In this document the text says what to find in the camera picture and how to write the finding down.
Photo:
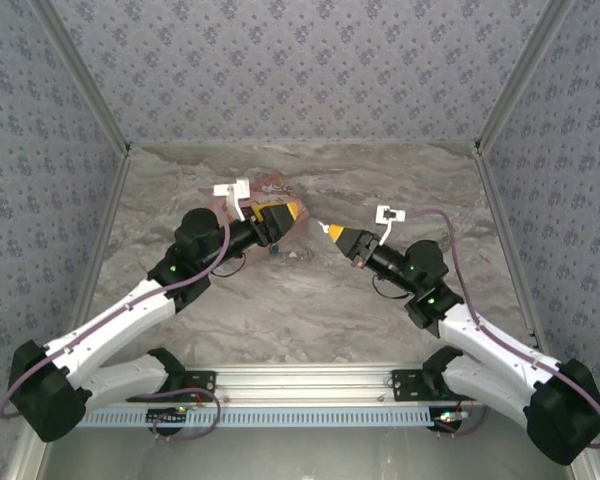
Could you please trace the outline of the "pink decorated tin box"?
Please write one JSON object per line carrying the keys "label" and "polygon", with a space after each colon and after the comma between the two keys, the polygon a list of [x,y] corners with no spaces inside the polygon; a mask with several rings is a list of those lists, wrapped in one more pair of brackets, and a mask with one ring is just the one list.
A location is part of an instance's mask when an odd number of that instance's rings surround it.
{"label": "pink decorated tin box", "polygon": [[[240,206],[245,215],[245,219],[249,216],[250,205],[253,203],[264,203],[271,201],[296,202],[299,207],[299,215],[296,222],[281,239],[274,239],[273,244],[278,244],[282,248],[306,233],[308,229],[308,220],[310,217],[309,210],[303,204],[293,187],[287,182],[282,174],[274,173],[260,180],[249,181],[251,189],[250,198],[248,200],[240,201]],[[223,197],[214,197],[214,202],[211,204],[211,209],[217,213],[224,213],[229,223],[233,220],[237,220],[233,219],[227,212]],[[249,266],[270,255],[269,247],[271,245],[267,247],[251,247],[247,250],[245,258],[229,260],[227,263],[238,269],[244,266]]]}

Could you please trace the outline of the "small circuit board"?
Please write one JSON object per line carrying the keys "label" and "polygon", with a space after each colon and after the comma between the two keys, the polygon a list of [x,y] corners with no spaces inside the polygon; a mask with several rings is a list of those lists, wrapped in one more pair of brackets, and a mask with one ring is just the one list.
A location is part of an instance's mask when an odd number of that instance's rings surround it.
{"label": "small circuit board", "polygon": [[150,408],[145,414],[145,422],[148,425],[183,425],[187,418],[187,412],[178,408]]}
{"label": "small circuit board", "polygon": [[455,434],[462,422],[469,418],[468,412],[447,408],[431,408],[430,414],[433,421],[431,429],[446,434]]}

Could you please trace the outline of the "grey metal panel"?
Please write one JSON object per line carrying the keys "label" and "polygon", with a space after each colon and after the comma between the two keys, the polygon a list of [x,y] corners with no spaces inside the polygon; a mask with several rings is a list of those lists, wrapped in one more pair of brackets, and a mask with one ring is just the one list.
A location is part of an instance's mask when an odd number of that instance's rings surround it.
{"label": "grey metal panel", "polygon": [[221,428],[158,444],[144,429],[79,429],[38,480],[573,480],[493,415],[466,438],[418,428]]}

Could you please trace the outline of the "aluminium table side rail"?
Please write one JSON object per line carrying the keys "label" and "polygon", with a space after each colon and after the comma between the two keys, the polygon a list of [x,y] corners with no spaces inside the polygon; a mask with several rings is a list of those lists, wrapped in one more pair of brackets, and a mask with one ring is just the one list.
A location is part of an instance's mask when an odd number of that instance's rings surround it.
{"label": "aluminium table side rail", "polygon": [[[549,354],[550,348],[544,336],[540,318],[525,277],[524,268],[519,258],[514,236],[508,222],[505,207],[500,199],[489,161],[484,156],[479,142],[475,143],[474,149],[478,173],[500,238],[524,322],[528,329],[533,332],[533,337],[540,351]],[[580,454],[569,466],[569,478],[571,480],[600,480],[600,455],[598,451],[586,449]]]}
{"label": "aluminium table side rail", "polygon": [[[70,320],[66,325],[65,333],[88,321],[88,313],[104,260],[104,252],[108,245],[129,166],[129,153],[124,151],[113,177],[100,227],[93,243],[90,259],[86,265],[85,276],[78,291]],[[17,442],[14,444],[4,480],[36,480],[44,459],[46,444],[38,439],[26,422],[20,421],[18,426],[20,430],[16,438]]]}

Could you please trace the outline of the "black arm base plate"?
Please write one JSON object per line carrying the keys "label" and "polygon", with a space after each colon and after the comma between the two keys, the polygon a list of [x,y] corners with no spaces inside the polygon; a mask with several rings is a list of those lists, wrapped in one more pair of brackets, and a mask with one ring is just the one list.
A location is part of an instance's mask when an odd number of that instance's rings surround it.
{"label": "black arm base plate", "polygon": [[439,373],[420,369],[398,369],[391,372],[391,386],[396,402],[458,402],[470,397],[451,391]]}
{"label": "black arm base plate", "polygon": [[[175,390],[199,388],[215,392],[216,372],[210,370],[185,370],[180,373],[173,373],[167,377],[165,383],[159,388],[158,393],[172,392]],[[209,403],[211,399],[201,393],[188,392],[180,393],[163,398],[150,398],[151,402],[184,402],[184,403]]]}

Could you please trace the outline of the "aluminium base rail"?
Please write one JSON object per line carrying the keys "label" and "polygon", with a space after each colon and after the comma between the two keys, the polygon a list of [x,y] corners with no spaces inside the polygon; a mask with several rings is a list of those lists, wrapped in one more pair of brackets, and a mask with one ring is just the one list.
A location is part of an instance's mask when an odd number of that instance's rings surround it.
{"label": "aluminium base rail", "polygon": [[242,364],[205,369],[216,372],[215,395],[227,407],[438,406],[460,402],[396,402],[391,372],[421,370],[412,364]]}

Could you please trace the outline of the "aluminium frame post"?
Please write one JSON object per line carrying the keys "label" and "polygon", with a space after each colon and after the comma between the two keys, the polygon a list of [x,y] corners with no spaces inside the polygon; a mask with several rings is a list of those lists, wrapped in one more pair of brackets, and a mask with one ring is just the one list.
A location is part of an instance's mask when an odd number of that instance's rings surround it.
{"label": "aluminium frame post", "polygon": [[109,142],[127,156],[128,142],[51,0],[27,0]]}
{"label": "aluminium frame post", "polygon": [[575,0],[547,0],[475,140],[478,155],[485,156],[492,148],[574,3]]}

